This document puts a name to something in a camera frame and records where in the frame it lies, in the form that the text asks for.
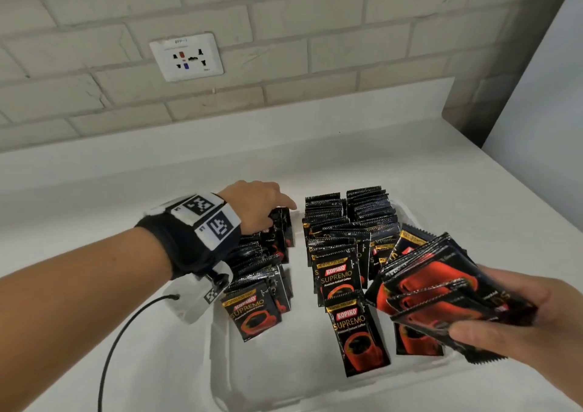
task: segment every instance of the forearm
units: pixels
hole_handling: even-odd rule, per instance
[[[0,410],[25,408],[170,277],[134,228],[0,278]]]

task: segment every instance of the black cable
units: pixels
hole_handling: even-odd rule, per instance
[[[113,355],[113,351],[115,350],[115,346],[117,346],[117,343],[120,341],[121,335],[125,332],[125,330],[128,328],[128,326],[136,319],[136,317],[138,315],[140,315],[146,308],[149,308],[154,303],[157,303],[161,300],[165,300],[167,298],[171,298],[172,300],[178,300],[180,298],[180,295],[179,294],[165,295],[163,297],[158,297],[158,298],[152,300],[150,303],[146,303],[140,309],[138,309],[138,311],[134,315],[132,315],[132,318],[128,320],[128,322],[124,325],[124,327],[121,328],[120,333],[117,335],[117,337],[115,338],[115,341],[111,345],[110,352],[106,358],[106,364],[103,367],[103,372],[101,373],[101,382],[99,383],[99,396],[97,398],[97,412],[103,411],[103,409],[102,409],[103,386],[106,383],[107,367],[109,366],[109,363],[111,361],[111,356]]]

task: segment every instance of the kopiko logo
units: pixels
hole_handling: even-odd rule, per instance
[[[336,268],[331,268],[331,269],[326,269],[326,275],[327,276],[331,276],[332,274],[336,274],[337,272],[344,272],[346,271],[346,263],[340,266],[337,266]]]
[[[354,317],[359,311],[359,308],[348,309],[347,311],[342,311],[336,314],[336,321],[344,320],[350,317]]]
[[[253,303],[255,300],[257,300],[257,296],[256,295],[252,295],[251,297],[249,297],[247,300],[239,303],[238,305],[236,305],[233,310],[237,311],[237,309],[241,309],[243,306],[248,305],[249,303]]]

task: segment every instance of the black wristband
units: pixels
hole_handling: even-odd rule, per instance
[[[238,245],[240,220],[230,205],[217,199],[214,195],[180,199],[152,210],[136,225],[150,231],[162,244],[172,263],[172,279],[188,273],[199,277],[208,274]],[[202,209],[200,201],[205,202]]]

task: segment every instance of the white outlet plate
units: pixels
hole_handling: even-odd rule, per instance
[[[150,42],[166,82],[224,73],[213,33]]]

